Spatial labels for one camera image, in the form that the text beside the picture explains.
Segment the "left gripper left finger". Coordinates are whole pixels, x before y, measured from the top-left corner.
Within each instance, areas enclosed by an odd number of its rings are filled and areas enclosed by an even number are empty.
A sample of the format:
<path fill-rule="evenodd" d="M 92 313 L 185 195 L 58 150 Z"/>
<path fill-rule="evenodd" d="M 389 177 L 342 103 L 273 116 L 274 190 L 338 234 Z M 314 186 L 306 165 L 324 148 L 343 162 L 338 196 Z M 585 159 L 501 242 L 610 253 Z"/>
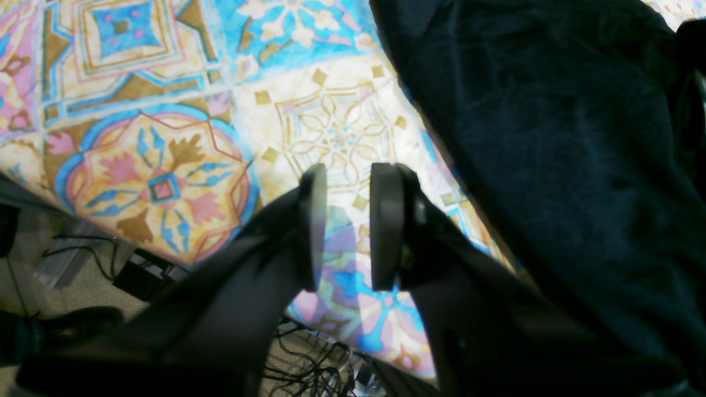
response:
<path fill-rule="evenodd" d="M 280 319 L 323 266 L 327 170 L 258 212 L 237 238 L 131 321 L 28 358 L 17 396 L 256 396 Z"/>

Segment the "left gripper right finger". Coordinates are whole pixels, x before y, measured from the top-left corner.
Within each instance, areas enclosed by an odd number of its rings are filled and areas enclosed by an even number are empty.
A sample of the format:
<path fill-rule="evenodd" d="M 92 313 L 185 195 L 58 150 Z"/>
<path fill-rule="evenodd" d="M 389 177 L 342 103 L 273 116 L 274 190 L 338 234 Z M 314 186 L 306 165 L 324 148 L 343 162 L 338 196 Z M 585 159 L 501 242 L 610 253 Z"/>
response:
<path fill-rule="evenodd" d="M 670 359 L 607 341 L 479 251 L 401 164 L 374 163 L 371 277 L 408 291 L 444 396 L 674 396 Z"/>

